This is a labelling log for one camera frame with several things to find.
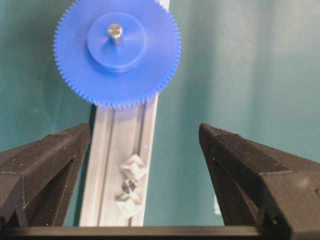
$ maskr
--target plastic gear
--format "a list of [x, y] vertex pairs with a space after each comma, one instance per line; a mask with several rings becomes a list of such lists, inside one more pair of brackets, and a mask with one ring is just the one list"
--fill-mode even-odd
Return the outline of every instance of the plastic gear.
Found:
[[[123, 28], [115, 46], [108, 27]], [[54, 59], [70, 88], [104, 107], [132, 108], [173, 78], [181, 56], [174, 17], [155, 0], [77, 0], [54, 36]]]

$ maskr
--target metal pin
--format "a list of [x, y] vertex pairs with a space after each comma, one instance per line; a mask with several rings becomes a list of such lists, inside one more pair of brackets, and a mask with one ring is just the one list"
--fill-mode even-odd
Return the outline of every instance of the metal pin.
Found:
[[112, 44], [119, 46], [123, 43], [123, 29], [118, 24], [112, 24], [108, 28], [108, 33]]

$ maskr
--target gear teeth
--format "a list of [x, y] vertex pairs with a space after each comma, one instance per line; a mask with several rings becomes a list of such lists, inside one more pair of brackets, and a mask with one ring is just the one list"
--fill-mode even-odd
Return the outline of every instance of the gear teeth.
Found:
[[75, 0], [62, 14], [62, 17], [60, 18], [57, 27], [55, 29], [54, 32], [54, 37], [53, 37], [53, 57], [55, 60], [55, 64], [56, 67], [61, 75], [61, 77], [64, 79], [64, 81], [66, 82], [66, 84], [77, 94], [79, 95], [81, 98], [85, 99], [86, 101], [96, 105], [96, 106], [102, 106], [102, 107], [106, 107], [106, 108], [113, 108], [113, 109], [117, 109], [117, 110], [126, 110], [126, 109], [131, 109], [134, 108], [140, 104], [145, 104], [147, 101], [154, 99], [154, 97], [161, 93], [167, 86], [168, 84], [171, 82], [172, 78], [174, 77], [177, 69], [178, 69], [178, 65], [180, 62], [180, 58], [181, 58], [181, 54], [182, 54], [182, 40], [181, 40], [181, 35], [180, 35], [180, 31], [179, 31], [179, 26], [174, 18], [174, 16], [170, 13], [170, 11], [166, 10], [159, 2], [157, 2], [156, 0], [153, 0], [155, 4], [157, 4], [158, 6], [160, 6], [160, 8], [170, 17], [172, 25], [174, 27], [174, 30], [176, 32], [176, 39], [177, 39], [177, 46], [176, 46], [176, 59], [174, 61], [174, 64], [171, 68], [170, 73], [168, 74], [168, 76], [165, 78], [165, 80], [158, 86], [155, 88], [155, 90], [151, 93], [149, 93], [147, 96], [141, 97], [139, 99], [135, 99], [133, 101], [130, 102], [123, 102], [123, 103], [114, 103], [114, 102], [102, 102], [100, 100], [95, 99], [92, 96], [88, 96], [86, 95], [84, 92], [82, 92], [81, 90], [77, 89], [72, 82], [67, 78], [67, 76], [65, 75], [65, 73], [63, 72], [62, 67], [60, 66], [60, 60], [59, 60], [59, 54], [58, 54], [58, 36], [60, 34], [61, 31], [61, 27], [62, 24], [65, 20], [65, 18], [67, 17], [69, 11], [71, 11], [73, 9], [73, 7], [75, 7], [78, 3], [85, 1], [85, 0]]

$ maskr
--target green backdrop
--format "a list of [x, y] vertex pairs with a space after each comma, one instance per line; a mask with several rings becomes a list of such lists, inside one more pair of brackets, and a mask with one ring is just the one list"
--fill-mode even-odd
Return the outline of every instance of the green backdrop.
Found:
[[[0, 151], [89, 121], [91, 106], [52, 57], [55, 25], [71, 2], [0, 1]], [[320, 3], [171, 0], [170, 10], [183, 48], [159, 99], [145, 224], [221, 225], [201, 122], [320, 158]], [[67, 226], [77, 223], [79, 196], [77, 188]]]

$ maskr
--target black bar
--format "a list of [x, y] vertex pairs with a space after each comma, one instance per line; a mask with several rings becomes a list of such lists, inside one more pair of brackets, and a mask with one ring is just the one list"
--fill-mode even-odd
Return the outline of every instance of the black bar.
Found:
[[266, 240], [275, 239], [268, 228], [255, 226], [210, 227], [15, 227], [0, 234], [1, 239], [44, 240]]

